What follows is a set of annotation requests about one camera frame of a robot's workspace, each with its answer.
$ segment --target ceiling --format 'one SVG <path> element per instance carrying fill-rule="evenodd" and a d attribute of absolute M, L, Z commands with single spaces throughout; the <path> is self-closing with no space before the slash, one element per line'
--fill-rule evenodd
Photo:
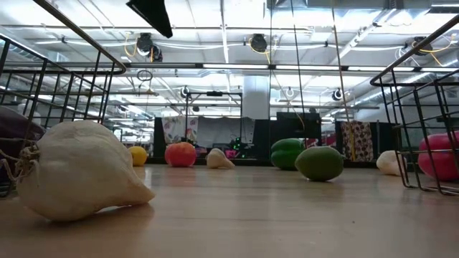
<path fill-rule="evenodd" d="M 293 18 L 291 11 L 280 9 L 273 11 L 271 16 L 270 10 L 264 8 L 264 0 L 165 0 L 174 33 L 172 38 L 167 39 L 131 11 L 126 6 L 126 0 L 50 2 L 103 45 L 111 55 L 122 62 L 132 64 L 150 62 L 149 58 L 139 54 L 134 57 L 128 55 L 134 51 L 136 37 L 141 32 L 150 32 L 153 43 L 161 49 L 164 58 L 162 64 L 337 65 L 338 45 L 341 65 L 386 67 L 406 51 L 405 42 L 409 42 L 413 37 L 429 35 L 455 16 L 429 13 L 428 8 L 413 9 L 415 11 L 388 10 L 382 7 L 364 8 L 365 6 L 337 8 L 336 41 L 329 7 L 295 8 Z M 33 1 L 2 0 L 1 5 L 0 33 L 54 61 L 95 62 L 97 52 L 93 47 L 86 45 L 76 33 Z M 269 54 L 254 52 L 248 45 L 253 34 L 257 33 L 265 35 L 265 40 L 270 45 L 267 50 Z M 454 41 L 454 33 L 455 29 L 433 42 L 433 49 L 449 46 L 436 54 L 440 61 L 456 55 L 458 46 Z M 17 53 L 9 54 L 8 60 L 31 61 L 30 58 Z M 404 65 L 440 66 L 430 54 L 423 57 L 415 56 L 415 59 L 410 59 Z M 195 92 L 244 92 L 245 78 L 254 75 L 253 71 L 245 69 L 197 70 L 160 66 L 148 68 L 153 79 L 147 82 L 142 83 L 137 79 L 136 75 L 142 68 L 129 69 L 125 75 L 114 78 L 110 104 L 116 106 L 122 103 L 137 103 L 136 107 L 152 116 L 177 115 L 184 109 L 171 108 L 168 105 L 184 102 L 180 91 L 185 85 Z M 369 79 L 377 73 L 345 72 L 343 84 L 347 100 L 355 103 L 373 95 L 378 89 L 369 85 Z M 271 96 L 270 116 L 275 116 L 277 111 L 286 111 L 288 102 L 301 104 L 300 85 L 305 105 L 342 105 L 331 98 L 332 92 L 341 85 L 338 71 L 305 70 L 301 74 L 299 77 L 295 70 L 258 71 L 256 75 L 269 77 L 267 87 Z M 414 75 L 416 74 L 411 72 L 401 72 L 397 77 L 400 80 L 408 80 Z M 53 77 L 49 77 L 48 80 L 49 85 L 53 86 Z M 104 77 L 95 79 L 95 83 L 99 85 L 103 85 L 104 81 Z M 77 89 L 79 85 L 76 82 L 74 86 Z M 159 96 L 146 95 L 148 89 L 159 93 Z M 375 102 L 365 103 L 365 106 L 377 105 L 378 99 L 374 100 Z M 142 105 L 147 102 L 150 103 L 148 106 Z M 239 102 L 236 100 L 235 103 L 228 97 L 204 96 L 195 100 L 194 104 L 202 104 L 202 108 L 194 114 L 239 115 Z M 213 104 L 221 106 L 205 108 Z M 333 110 L 324 108 L 318 111 L 328 115 Z M 127 115 L 112 112 L 111 116 L 120 118 Z"/>

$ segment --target wire shelf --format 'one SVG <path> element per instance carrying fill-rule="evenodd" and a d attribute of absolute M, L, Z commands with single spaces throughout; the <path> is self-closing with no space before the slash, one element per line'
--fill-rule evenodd
<path fill-rule="evenodd" d="M 3 42 L 0 56 L 0 111 L 5 111 L 5 108 L 14 110 L 25 117 L 27 124 L 24 128 L 17 129 L 21 135 L 15 135 L 14 138 L 19 140 L 0 135 L 0 138 L 3 138 L 0 139 L 0 149 L 15 158 L 29 140 L 36 140 L 30 137 L 32 128 L 41 127 L 45 131 L 58 123 L 74 120 L 94 120 L 102 124 L 113 75 L 121 75 L 126 71 L 123 63 L 110 55 L 51 4 L 45 0 L 34 1 L 96 48 L 98 55 L 92 69 L 69 70 L 0 34 L 0 42 Z M 39 67 L 28 67 L 20 63 L 7 64 L 7 58 L 13 48 L 19 48 L 33 57 L 33 60 L 38 60 L 35 64 L 39 64 Z M 99 68 L 102 54 L 111 61 L 109 68 Z M 96 77 L 104 78 L 104 83 L 97 85 Z M 14 167 L 14 162 L 7 162 L 10 167 Z M 5 169 L 0 166 L 0 197 L 8 196 L 13 187 L 14 184 L 9 180 Z"/>
<path fill-rule="evenodd" d="M 395 68 L 412 59 L 415 54 L 427 52 L 425 48 L 431 42 L 452 33 L 451 29 L 458 22 L 459 15 L 416 44 L 370 81 L 371 85 L 381 88 L 388 122 L 395 124 L 393 129 L 396 130 L 397 139 L 394 149 L 399 170 L 404 171 L 409 163 L 414 172 L 401 176 L 403 185 L 449 196 L 459 196 L 459 135 L 455 133 L 459 133 L 459 108 L 457 103 L 449 103 L 451 98 L 447 97 L 449 92 L 455 92 L 454 89 L 459 86 L 459 69 L 451 69 L 448 73 L 433 70 L 398 81 Z M 439 136 L 441 139 L 433 138 L 439 133 L 442 133 Z"/>

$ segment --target black metal rack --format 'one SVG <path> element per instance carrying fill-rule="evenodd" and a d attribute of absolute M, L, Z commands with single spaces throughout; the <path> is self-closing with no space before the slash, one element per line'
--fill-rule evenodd
<path fill-rule="evenodd" d="M 73 121 L 76 119 L 96 120 L 98 123 L 103 123 L 112 77 L 113 75 L 121 75 L 126 71 L 126 67 L 123 63 L 110 55 L 94 39 L 84 33 L 83 30 L 56 10 L 51 4 L 45 0 L 34 1 L 96 48 L 96 50 L 98 50 L 98 55 L 92 70 L 72 71 L 56 62 L 48 60 L 34 50 L 25 47 L 23 44 L 0 34 L 0 40 L 4 42 L 0 56 L 0 79 L 2 75 L 4 78 L 6 77 L 6 84 L 0 87 L 0 107 L 11 106 L 12 103 L 18 105 L 18 100 L 22 100 L 22 104 L 24 105 L 22 115 L 28 118 L 26 133 L 22 140 L 19 141 L 19 145 L 22 145 L 22 147 L 26 145 L 27 141 L 25 140 L 27 135 L 29 135 L 33 119 L 42 118 L 43 121 L 41 121 L 40 124 L 44 128 L 48 128 L 63 121 Z M 39 60 L 37 63 L 40 64 L 40 68 L 32 69 L 29 66 L 21 65 L 14 67 L 6 66 L 10 47 L 16 47 L 31 54 L 31 56 Z M 112 62 L 108 70 L 99 69 L 99 61 L 102 54 Z M 97 76 L 105 77 L 103 86 L 95 84 Z M 21 80 L 27 81 L 21 84 L 23 88 L 22 91 L 12 90 L 13 87 L 17 86 L 14 83 L 14 78 L 21 78 Z M 39 108 L 46 114 L 35 115 Z M 17 156 L 17 154 L 18 153 L 9 153 L 8 155 Z M 14 185 L 13 182 L 7 180 L 6 176 L 4 178 L 6 178 L 6 180 L 0 183 L 0 197 L 8 196 Z"/>
<path fill-rule="evenodd" d="M 421 78 L 429 78 L 427 82 L 417 82 L 416 80 L 398 82 L 395 76 L 394 68 L 402 64 L 404 61 L 411 58 L 414 54 L 422 51 L 428 44 L 436 40 L 438 37 L 444 35 L 452 29 L 457 23 L 459 23 L 459 15 L 455 16 L 448 23 L 441 26 L 438 30 L 433 32 L 430 36 L 426 37 L 419 44 L 416 44 L 410 51 L 401 56 L 376 77 L 373 77 L 370 81 L 371 85 L 380 87 L 382 91 L 382 97 L 385 104 L 386 116 L 389 123 L 394 123 L 394 129 L 398 129 L 396 142 L 394 143 L 394 149 L 397 153 L 397 162 L 399 169 L 406 167 L 406 157 L 408 161 L 413 165 L 414 169 L 414 180 L 416 183 L 410 183 L 410 177 L 413 173 L 405 173 L 402 178 L 402 183 L 407 188 L 418 188 L 423 191 L 438 191 L 443 195 L 459 196 L 459 187 L 457 182 L 443 182 L 439 179 L 439 166 L 435 165 L 436 153 L 452 153 L 456 172 L 459 175 L 459 162 L 458 162 L 458 139 L 454 134 L 454 129 L 457 128 L 453 125 L 453 116 L 459 112 L 454 111 L 454 107 L 458 105 L 448 104 L 445 91 L 451 87 L 457 87 L 459 82 L 452 80 L 459 73 L 459 69 L 453 70 L 449 73 L 439 72 L 425 72 Z M 419 67 L 419 71 L 423 71 L 424 67 Z M 429 100 L 429 103 L 423 101 L 424 97 L 434 96 L 434 100 Z M 414 103 L 407 103 L 407 100 L 414 99 Z M 408 112 L 408 108 L 415 109 L 415 111 Z M 435 108 L 434 115 L 428 115 L 425 117 L 426 109 L 432 111 Z M 409 116 L 415 115 L 414 120 L 410 120 Z M 429 125 L 429 121 L 434 121 L 439 125 Z M 422 139 L 425 141 L 427 150 L 419 150 L 416 147 L 417 142 L 413 141 L 412 130 L 421 130 Z M 440 132 L 446 132 L 448 135 L 449 148 L 446 149 L 432 149 L 432 142 L 429 142 L 428 136 L 429 131 L 437 130 Z M 405 139 L 406 145 L 402 145 L 401 138 Z M 417 163 L 417 157 L 419 154 L 426 153 L 430 159 L 430 165 L 434 172 L 435 181 L 428 180 L 428 178 L 421 176 L 419 172 L 421 169 Z"/>

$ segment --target wood grain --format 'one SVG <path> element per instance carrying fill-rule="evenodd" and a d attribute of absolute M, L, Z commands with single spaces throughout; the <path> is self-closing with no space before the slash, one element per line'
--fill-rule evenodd
<path fill-rule="evenodd" d="M 147 166 L 149 205 L 45 221 L 0 201 L 0 257 L 456 257 L 459 199 L 376 170 L 332 183 L 297 172 Z"/>

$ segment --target patterned fabric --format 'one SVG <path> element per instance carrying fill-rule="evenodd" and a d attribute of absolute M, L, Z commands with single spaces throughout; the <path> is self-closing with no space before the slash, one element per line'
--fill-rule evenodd
<path fill-rule="evenodd" d="M 177 116 L 163 118 L 164 140 L 166 144 L 178 143 L 185 137 L 185 117 Z M 198 131 L 198 118 L 188 118 L 186 136 L 189 140 L 196 141 Z"/>
<path fill-rule="evenodd" d="M 372 130 L 370 123 L 352 121 L 351 130 L 354 135 L 354 150 L 356 155 L 355 161 L 372 161 L 373 160 L 373 142 Z M 351 134 L 349 132 L 349 124 L 341 123 L 343 132 L 343 154 L 348 159 L 352 159 L 351 152 Z"/>

